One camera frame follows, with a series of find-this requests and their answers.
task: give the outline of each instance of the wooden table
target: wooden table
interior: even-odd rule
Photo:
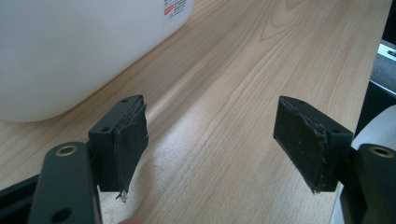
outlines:
[[[189,21],[90,98],[41,122],[0,122],[0,189],[45,153],[142,93],[149,145],[127,203],[101,195],[105,223],[327,223],[272,133],[278,96],[354,130],[390,0],[197,0]]]

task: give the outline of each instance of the warning label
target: warning label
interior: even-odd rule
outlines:
[[[163,15],[170,21],[186,7],[187,0],[164,0]]]

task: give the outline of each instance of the translucent plastic jug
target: translucent plastic jug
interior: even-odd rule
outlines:
[[[0,119],[57,116],[183,25],[193,0],[0,1]]]

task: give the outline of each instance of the tabletop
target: tabletop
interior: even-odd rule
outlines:
[[[196,0],[176,33],[73,109],[0,121],[0,189],[143,94],[148,148],[126,203],[101,193],[105,223],[328,223],[336,193],[314,195],[273,139],[277,100],[304,100],[354,131],[390,4]]]

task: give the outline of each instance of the white container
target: white container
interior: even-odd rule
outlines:
[[[0,119],[65,112],[175,32],[193,4],[0,1]]]

